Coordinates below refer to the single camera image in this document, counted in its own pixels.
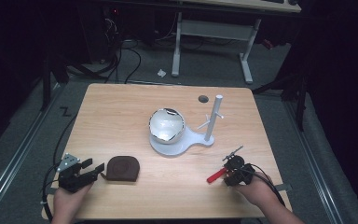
desk leg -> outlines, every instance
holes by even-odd
[[[178,12],[178,22],[176,27],[176,46],[175,46],[175,52],[173,53],[173,62],[172,62],[173,77],[179,77],[181,33],[182,33],[182,12]]]
[[[257,35],[257,31],[258,31],[258,27],[260,26],[260,22],[261,22],[260,19],[255,21],[255,26],[253,27],[251,36],[248,40],[248,46],[246,47],[246,51],[244,53],[240,54],[243,75],[245,77],[245,82],[248,84],[253,83],[252,74],[251,74],[251,71],[249,70],[248,57],[251,52],[252,45],[255,42],[255,36]]]

red handle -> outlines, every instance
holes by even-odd
[[[223,167],[221,170],[219,170],[218,172],[216,172],[216,174],[211,175],[208,179],[206,179],[206,181],[211,184],[212,182],[214,182],[217,178],[219,178],[221,175],[223,175],[225,172],[227,171],[226,167]]]

brown pouch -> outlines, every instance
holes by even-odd
[[[139,162],[132,156],[116,156],[107,163],[106,175],[101,176],[112,181],[135,182],[139,174]]]

wooden table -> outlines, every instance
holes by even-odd
[[[213,129],[211,147],[193,146],[174,158],[159,155],[149,142],[148,121],[159,108],[170,107],[185,117],[193,131],[210,115],[214,97],[223,95]],[[200,95],[210,101],[201,103]],[[245,88],[91,84],[65,153],[82,161],[93,158],[91,167],[115,156],[133,156],[141,170],[135,183],[112,182],[99,177],[77,217],[81,219],[128,218],[220,218],[262,217],[260,210],[223,178],[208,184],[206,179],[222,168],[225,158],[238,151],[246,162],[260,166],[274,184],[282,179],[252,92]],[[291,209],[287,194],[281,192]]]

white bowl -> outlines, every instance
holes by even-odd
[[[161,144],[177,142],[185,132],[185,119],[174,109],[162,108],[153,113],[149,129],[153,138]]]

